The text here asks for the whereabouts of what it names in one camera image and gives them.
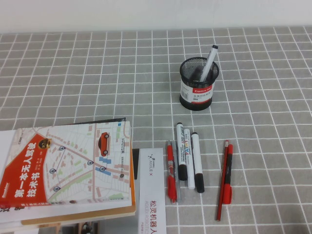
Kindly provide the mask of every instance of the red book cover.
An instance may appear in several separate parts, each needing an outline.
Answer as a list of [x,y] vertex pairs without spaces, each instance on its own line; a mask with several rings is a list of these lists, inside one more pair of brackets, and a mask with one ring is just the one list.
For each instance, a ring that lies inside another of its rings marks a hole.
[[129,181],[129,122],[17,129],[0,207],[131,201]]

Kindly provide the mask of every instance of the stack of books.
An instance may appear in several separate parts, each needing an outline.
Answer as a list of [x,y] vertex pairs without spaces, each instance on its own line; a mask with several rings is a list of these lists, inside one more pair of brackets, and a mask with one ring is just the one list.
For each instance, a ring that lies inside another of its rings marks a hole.
[[134,215],[128,121],[0,132],[0,229]]

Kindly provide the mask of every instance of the white marker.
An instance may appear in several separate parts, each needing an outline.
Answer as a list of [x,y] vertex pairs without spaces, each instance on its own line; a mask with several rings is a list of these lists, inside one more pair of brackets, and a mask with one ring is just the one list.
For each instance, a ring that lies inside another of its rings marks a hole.
[[210,71],[211,65],[213,64],[213,61],[215,59],[215,55],[217,54],[217,52],[218,52],[218,47],[216,45],[213,45],[211,47],[209,54],[208,54],[207,63],[203,69],[203,73],[201,74],[199,82],[204,82],[206,80],[207,75]]
[[177,151],[178,151],[178,175],[179,180],[187,180],[187,169],[184,150],[184,130],[183,124],[177,123],[176,125],[176,137],[177,137]]
[[190,129],[184,129],[184,148],[185,148],[185,158],[186,158],[186,169],[187,169],[187,184],[189,189],[195,188],[194,179],[194,164],[193,164],[193,154],[191,146],[191,133]]
[[199,137],[197,133],[192,133],[192,148],[195,167],[195,186],[197,188],[197,192],[203,193],[205,192],[205,186],[204,186],[203,169],[201,166]]

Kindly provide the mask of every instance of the black marker cap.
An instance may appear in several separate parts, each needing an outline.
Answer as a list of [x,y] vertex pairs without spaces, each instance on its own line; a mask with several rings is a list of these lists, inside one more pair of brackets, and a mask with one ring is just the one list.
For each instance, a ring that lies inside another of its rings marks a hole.
[[205,186],[204,186],[204,176],[202,173],[197,173],[195,175],[195,186],[197,188],[198,193],[205,192]]
[[179,180],[187,180],[187,169],[186,169],[186,165],[179,165],[177,168],[177,172],[179,175]]

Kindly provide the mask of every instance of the pen holder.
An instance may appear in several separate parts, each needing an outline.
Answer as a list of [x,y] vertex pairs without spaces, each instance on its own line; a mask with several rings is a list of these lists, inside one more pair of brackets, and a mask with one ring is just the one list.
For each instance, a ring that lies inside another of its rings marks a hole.
[[215,79],[219,75],[219,67],[215,62],[204,82],[199,82],[207,58],[194,57],[185,60],[180,66],[181,91],[180,102],[182,106],[192,111],[201,111],[212,103]]

